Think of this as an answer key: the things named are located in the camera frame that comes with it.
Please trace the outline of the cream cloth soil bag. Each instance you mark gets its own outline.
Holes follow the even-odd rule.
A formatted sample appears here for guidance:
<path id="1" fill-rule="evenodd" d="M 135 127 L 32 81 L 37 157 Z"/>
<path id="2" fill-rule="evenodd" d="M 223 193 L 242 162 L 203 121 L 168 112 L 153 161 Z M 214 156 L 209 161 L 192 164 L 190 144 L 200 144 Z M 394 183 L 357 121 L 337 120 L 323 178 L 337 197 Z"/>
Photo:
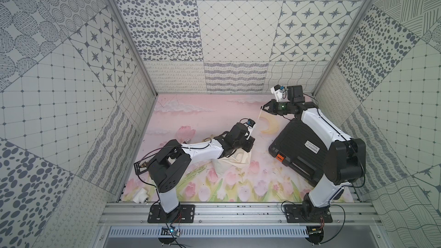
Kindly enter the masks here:
<path id="1" fill-rule="evenodd" d="M 252 154 L 239 149 L 234 155 L 230 157 L 223 157 L 221 159 L 213 159 L 212 164 L 218 176 L 222 176 L 231 167 L 244 168 L 251 162 Z"/>

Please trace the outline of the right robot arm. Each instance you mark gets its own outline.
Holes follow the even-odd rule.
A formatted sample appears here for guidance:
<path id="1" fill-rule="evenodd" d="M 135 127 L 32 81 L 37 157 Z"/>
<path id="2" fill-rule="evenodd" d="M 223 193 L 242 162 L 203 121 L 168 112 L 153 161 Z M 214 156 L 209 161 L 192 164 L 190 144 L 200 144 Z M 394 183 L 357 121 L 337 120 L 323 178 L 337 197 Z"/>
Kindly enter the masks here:
<path id="1" fill-rule="evenodd" d="M 275 116 L 293 115 L 268 148 L 269 154 L 306 179 L 314 189 L 297 210 L 306 222 L 330 222 L 330 202 L 344 188 L 365 177 L 366 144 L 335 126 L 314 102 L 307 102 L 302 86 L 271 88 L 275 96 L 263 110 Z"/>

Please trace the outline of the white pipe elbow fitting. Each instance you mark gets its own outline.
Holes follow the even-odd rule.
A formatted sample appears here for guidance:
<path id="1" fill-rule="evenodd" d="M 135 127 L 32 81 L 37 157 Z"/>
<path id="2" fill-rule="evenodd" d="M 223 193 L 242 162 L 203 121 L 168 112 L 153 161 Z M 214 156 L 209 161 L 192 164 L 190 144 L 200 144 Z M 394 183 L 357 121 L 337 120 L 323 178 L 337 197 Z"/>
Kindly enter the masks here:
<path id="1" fill-rule="evenodd" d="M 147 190 L 140 188 L 139 191 L 133 196 L 132 201 L 134 203 L 146 204 L 150 200 Z"/>

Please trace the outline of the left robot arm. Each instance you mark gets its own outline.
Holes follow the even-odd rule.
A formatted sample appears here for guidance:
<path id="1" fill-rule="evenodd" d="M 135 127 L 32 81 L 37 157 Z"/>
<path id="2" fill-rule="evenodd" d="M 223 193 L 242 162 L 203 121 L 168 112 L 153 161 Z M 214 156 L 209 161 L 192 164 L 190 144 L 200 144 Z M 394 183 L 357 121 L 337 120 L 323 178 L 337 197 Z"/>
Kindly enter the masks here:
<path id="1" fill-rule="evenodd" d="M 255 124 L 252 119 L 240 121 L 210 141 L 181 144 L 171 140 L 161 148 L 148 162 L 147 171 L 155 182 L 162 210 L 170 214 L 178 209 L 176 186 L 191 163 L 230 157 L 240 149 L 249 153 L 255 141 L 251 136 Z"/>

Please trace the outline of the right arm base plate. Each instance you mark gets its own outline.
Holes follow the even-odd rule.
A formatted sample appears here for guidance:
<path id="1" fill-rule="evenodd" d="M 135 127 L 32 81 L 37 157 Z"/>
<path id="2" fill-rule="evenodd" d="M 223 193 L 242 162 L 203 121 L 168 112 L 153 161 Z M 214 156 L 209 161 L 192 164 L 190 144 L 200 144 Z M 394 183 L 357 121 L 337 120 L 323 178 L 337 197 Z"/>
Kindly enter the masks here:
<path id="1" fill-rule="evenodd" d="M 300 204 L 285 204 L 283 205 L 283 212 L 288 223 L 333 222 L 329 207 L 317 208 Z"/>

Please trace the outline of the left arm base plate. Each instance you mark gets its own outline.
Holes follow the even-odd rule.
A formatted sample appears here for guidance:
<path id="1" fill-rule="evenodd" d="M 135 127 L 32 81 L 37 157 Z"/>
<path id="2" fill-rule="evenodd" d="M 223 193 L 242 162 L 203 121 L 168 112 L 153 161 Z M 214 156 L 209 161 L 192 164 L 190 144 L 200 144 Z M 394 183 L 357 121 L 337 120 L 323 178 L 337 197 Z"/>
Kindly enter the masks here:
<path id="1" fill-rule="evenodd" d="M 154 204 L 150 207 L 148 223 L 193 223 L 194 215 L 194 204 L 179 204 L 170 213 L 166 213 L 161 205 Z"/>

